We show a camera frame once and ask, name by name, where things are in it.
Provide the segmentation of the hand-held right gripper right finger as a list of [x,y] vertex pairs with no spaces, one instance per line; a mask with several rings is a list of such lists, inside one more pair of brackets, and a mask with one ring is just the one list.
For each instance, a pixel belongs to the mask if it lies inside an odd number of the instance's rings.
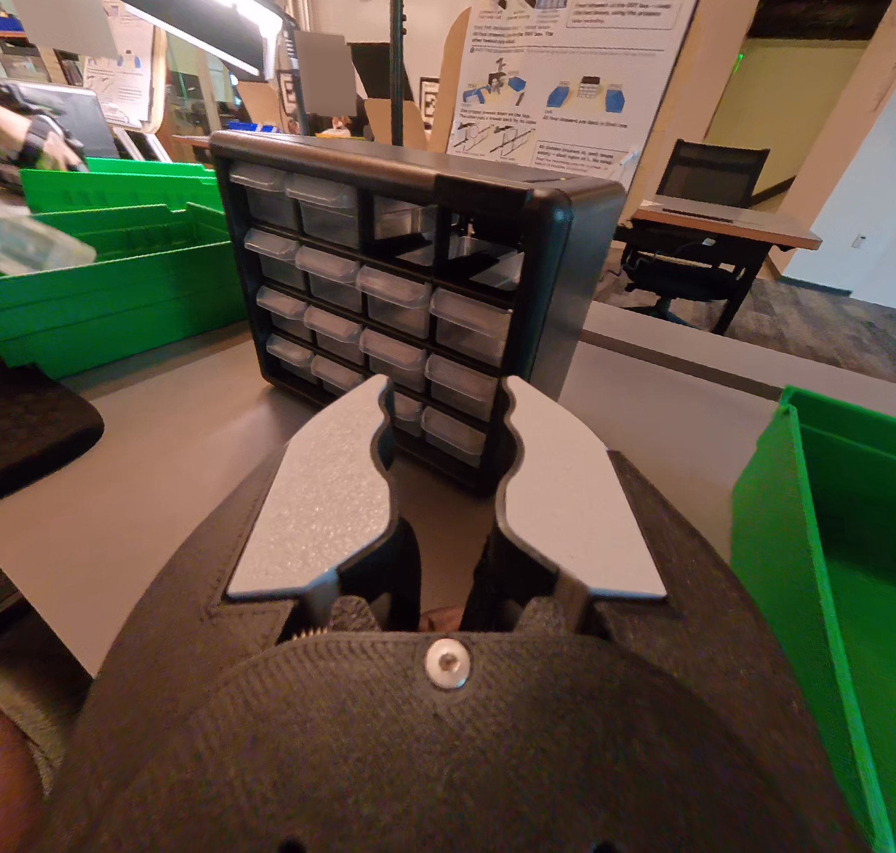
[[666,602],[607,445],[521,377],[505,377],[502,389],[511,458],[495,497],[501,596],[521,608],[553,598],[573,630],[596,601]]

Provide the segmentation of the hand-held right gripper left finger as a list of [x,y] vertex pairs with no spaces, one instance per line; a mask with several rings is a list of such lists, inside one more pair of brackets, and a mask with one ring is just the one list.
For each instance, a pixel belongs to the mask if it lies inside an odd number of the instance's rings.
[[326,623],[341,596],[400,613],[400,523],[387,468],[392,382],[371,377],[288,442],[226,590],[235,603],[292,601]]

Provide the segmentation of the green plastic bin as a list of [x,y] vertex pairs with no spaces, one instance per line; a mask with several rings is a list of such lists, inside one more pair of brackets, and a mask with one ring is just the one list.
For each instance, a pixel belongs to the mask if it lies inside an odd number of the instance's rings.
[[1,281],[1,355],[70,377],[245,319],[225,215],[143,205],[43,213],[96,261]]
[[223,211],[213,170],[199,163],[89,158],[88,171],[23,168],[20,181],[33,213],[188,204]]
[[787,387],[733,488],[731,556],[861,832],[894,851],[894,417]]

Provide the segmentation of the clear plastic drawer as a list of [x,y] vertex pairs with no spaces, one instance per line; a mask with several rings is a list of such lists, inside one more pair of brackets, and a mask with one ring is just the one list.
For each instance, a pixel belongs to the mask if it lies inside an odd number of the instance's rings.
[[23,276],[96,262],[93,247],[12,207],[1,207],[1,274]]

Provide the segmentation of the set of clear cabinet drawers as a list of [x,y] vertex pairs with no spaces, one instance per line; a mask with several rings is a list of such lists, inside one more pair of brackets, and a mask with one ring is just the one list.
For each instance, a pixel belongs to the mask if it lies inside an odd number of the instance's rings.
[[268,373],[321,401],[385,376],[397,436],[479,468],[523,254],[436,205],[247,160],[228,180]]

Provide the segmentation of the black drawer cabinet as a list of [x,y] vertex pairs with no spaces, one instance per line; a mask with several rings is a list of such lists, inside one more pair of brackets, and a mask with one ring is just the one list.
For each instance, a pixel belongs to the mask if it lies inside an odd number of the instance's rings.
[[232,161],[311,175],[418,205],[436,205],[440,220],[453,212],[472,221],[480,238],[523,254],[521,278],[511,294],[511,324],[501,366],[487,445],[479,468],[464,468],[440,452],[432,458],[396,436],[397,445],[418,461],[468,489],[492,493],[509,466],[508,405],[502,380],[516,376],[558,399],[572,363],[601,268],[609,252],[624,200],[623,188],[607,180],[525,168],[405,147],[273,133],[217,132],[210,139],[220,197],[228,220],[253,345],[266,381],[320,410],[335,399],[314,399],[262,366],[255,320],[238,256],[244,219],[242,195],[230,194]]

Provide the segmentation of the dark monitor screen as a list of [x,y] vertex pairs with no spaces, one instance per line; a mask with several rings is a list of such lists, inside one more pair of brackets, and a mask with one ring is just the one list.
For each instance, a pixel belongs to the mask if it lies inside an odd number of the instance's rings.
[[93,91],[3,79],[1,105],[28,119],[41,119],[44,126],[60,133],[82,160],[119,159],[116,139]]

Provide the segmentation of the wooden top desk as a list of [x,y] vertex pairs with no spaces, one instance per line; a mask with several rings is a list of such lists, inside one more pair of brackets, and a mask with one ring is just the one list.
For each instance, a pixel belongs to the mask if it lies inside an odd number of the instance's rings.
[[679,218],[650,212],[642,204],[631,227],[618,226],[615,240],[624,244],[620,266],[625,292],[642,290],[656,296],[651,306],[624,307],[639,315],[688,326],[671,305],[724,301],[711,329],[724,335],[744,303],[767,255],[780,250],[818,250],[823,240],[789,216],[744,209],[736,223]]

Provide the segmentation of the small white poster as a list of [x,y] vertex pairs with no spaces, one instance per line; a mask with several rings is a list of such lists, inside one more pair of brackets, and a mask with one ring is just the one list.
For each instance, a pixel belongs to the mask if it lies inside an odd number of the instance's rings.
[[84,88],[93,91],[113,127],[155,133],[165,108],[165,32],[118,0],[101,0],[118,49],[116,59],[84,61]]

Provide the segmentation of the brown cardboard box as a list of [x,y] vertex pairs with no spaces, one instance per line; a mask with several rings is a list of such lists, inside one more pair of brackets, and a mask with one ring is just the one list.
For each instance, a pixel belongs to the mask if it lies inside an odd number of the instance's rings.
[[[373,141],[392,145],[391,101],[387,98],[368,98],[364,102],[364,110]],[[422,152],[428,150],[428,138],[422,114],[417,104],[411,100],[402,101],[401,145]]]

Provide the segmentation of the curved cardboard panel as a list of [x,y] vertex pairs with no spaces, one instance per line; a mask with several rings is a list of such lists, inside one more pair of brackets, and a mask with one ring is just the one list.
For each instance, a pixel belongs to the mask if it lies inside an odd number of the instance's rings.
[[429,153],[446,153],[454,121],[471,8],[463,10],[447,33],[442,50],[439,91],[434,108],[433,127],[428,140]]

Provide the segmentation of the long studio light panel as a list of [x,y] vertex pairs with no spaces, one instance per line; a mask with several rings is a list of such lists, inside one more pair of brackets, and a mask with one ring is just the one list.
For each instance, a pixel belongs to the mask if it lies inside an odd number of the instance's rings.
[[287,28],[275,0],[118,0],[128,12],[218,57],[240,80],[266,83],[276,74]]

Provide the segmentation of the white instruction poster board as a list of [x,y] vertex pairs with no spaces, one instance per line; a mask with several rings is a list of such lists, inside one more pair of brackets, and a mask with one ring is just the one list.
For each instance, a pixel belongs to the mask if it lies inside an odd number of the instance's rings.
[[699,0],[474,0],[449,155],[632,184]]

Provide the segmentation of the black vertical pole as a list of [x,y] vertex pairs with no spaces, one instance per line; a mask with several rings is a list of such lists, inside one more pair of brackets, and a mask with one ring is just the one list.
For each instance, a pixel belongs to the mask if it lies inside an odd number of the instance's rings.
[[389,0],[389,95],[391,144],[404,145],[404,0]]

